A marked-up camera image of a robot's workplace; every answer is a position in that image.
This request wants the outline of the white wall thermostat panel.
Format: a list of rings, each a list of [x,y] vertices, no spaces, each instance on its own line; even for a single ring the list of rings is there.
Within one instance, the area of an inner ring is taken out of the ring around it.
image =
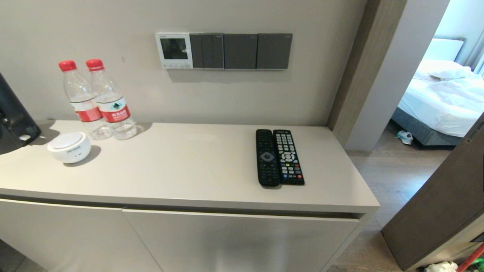
[[[191,70],[194,68],[189,33],[157,32],[155,40],[163,69]]]

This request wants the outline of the plain black remote control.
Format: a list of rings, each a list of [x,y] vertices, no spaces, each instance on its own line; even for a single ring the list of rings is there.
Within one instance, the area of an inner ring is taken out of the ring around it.
[[[281,184],[279,161],[271,130],[256,130],[256,165],[259,184],[263,187],[278,187]]]

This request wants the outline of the black remote with coloured buttons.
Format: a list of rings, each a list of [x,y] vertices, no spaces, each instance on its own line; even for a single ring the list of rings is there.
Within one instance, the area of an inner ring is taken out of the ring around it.
[[[305,185],[299,157],[289,130],[273,130],[283,185]]]

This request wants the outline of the clear water bottle red cap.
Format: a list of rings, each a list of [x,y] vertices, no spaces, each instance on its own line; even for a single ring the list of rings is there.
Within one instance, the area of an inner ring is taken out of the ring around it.
[[[90,85],[95,93],[95,102],[114,138],[120,141],[135,136],[138,132],[126,99],[113,77],[107,73],[100,59],[86,61],[90,71]]]
[[[97,141],[110,138],[111,129],[98,108],[96,95],[91,90],[90,83],[78,72],[76,63],[73,60],[65,60],[59,62],[58,66],[64,74],[64,93],[85,126],[86,134]]]

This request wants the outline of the white round smart speaker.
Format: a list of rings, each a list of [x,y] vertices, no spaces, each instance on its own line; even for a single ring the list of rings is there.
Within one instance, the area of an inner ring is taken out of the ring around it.
[[[52,139],[47,150],[58,161],[65,164],[80,162],[91,151],[90,138],[81,131],[62,133]]]

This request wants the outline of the blue grey bed base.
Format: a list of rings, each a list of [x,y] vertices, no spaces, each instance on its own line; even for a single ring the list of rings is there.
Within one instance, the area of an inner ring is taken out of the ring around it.
[[[456,146],[462,140],[460,137],[440,133],[404,112],[399,107],[394,111],[393,120],[404,131],[412,134],[422,146]]]

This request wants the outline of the brown wooden door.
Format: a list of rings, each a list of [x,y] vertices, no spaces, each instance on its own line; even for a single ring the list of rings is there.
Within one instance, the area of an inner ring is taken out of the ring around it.
[[[484,215],[484,113],[425,184],[382,228],[402,271]]]

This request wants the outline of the white pillow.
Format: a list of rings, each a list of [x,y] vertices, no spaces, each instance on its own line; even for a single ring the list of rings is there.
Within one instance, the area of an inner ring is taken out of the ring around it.
[[[450,60],[422,60],[413,75],[413,79],[439,79],[443,81],[465,79],[472,75],[470,67],[462,66]]]

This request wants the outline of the beige narrow cabinet door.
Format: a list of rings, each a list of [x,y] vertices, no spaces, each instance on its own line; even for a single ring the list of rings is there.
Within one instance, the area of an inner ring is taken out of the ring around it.
[[[0,199],[0,239],[50,272],[162,272],[121,208]]]

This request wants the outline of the light padded headboard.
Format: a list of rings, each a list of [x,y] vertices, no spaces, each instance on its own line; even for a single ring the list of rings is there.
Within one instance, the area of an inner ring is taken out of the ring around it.
[[[431,59],[455,61],[464,45],[465,39],[433,38],[429,45]]]

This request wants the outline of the black countertop appliance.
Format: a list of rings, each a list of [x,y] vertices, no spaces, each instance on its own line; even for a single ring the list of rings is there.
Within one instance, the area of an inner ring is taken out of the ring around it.
[[[0,155],[30,144],[40,134],[41,129],[0,73]]]

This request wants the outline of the pale curtain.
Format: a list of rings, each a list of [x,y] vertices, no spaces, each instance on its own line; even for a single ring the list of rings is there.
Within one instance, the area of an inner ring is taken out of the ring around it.
[[[484,79],[484,33],[474,45],[469,57],[465,61],[465,66],[471,68],[471,71]]]

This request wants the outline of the grey single wall switch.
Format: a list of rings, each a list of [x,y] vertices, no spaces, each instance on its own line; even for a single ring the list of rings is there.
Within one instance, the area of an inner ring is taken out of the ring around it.
[[[256,57],[258,70],[286,70],[292,48],[292,33],[260,33]]]
[[[223,35],[224,68],[255,70],[257,44],[257,34],[225,33]]]

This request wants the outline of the grey triple rocker wall switch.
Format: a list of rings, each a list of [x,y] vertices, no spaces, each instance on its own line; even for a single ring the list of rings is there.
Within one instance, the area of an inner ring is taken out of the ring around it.
[[[194,69],[225,69],[223,33],[190,33],[189,38]]]

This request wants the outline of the wood grain door frame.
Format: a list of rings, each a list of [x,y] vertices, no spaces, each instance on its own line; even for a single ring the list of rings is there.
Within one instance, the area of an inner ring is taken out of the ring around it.
[[[346,146],[361,114],[407,0],[368,0],[353,41],[327,126]]]

